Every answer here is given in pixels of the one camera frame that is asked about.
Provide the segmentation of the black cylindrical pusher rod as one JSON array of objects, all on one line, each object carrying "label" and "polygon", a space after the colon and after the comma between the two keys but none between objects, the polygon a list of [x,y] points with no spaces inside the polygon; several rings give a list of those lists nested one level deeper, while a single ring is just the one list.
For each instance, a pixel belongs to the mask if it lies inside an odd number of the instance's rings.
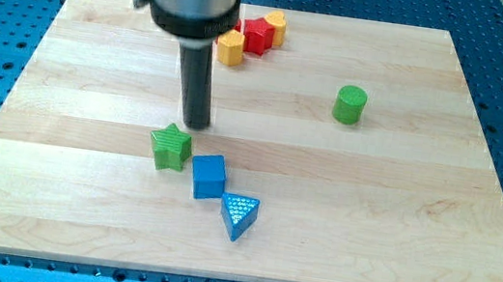
[{"label": "black cylindrical pusher rod", "polygon": [[180,43],[182,118],[184,124],[201,130],[210,125],[212,46]]}]

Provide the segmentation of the red block behind arm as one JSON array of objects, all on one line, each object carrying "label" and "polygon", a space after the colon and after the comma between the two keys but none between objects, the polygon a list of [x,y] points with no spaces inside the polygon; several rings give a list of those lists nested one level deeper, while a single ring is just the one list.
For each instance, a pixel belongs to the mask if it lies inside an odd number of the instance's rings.
[{"label": "red block behind arm", "polygon": [[235,30],[240,32],[241,33],[241,30],[242,30],[242,21],[240,19],[238,19],[236,25],[235,25]]}]

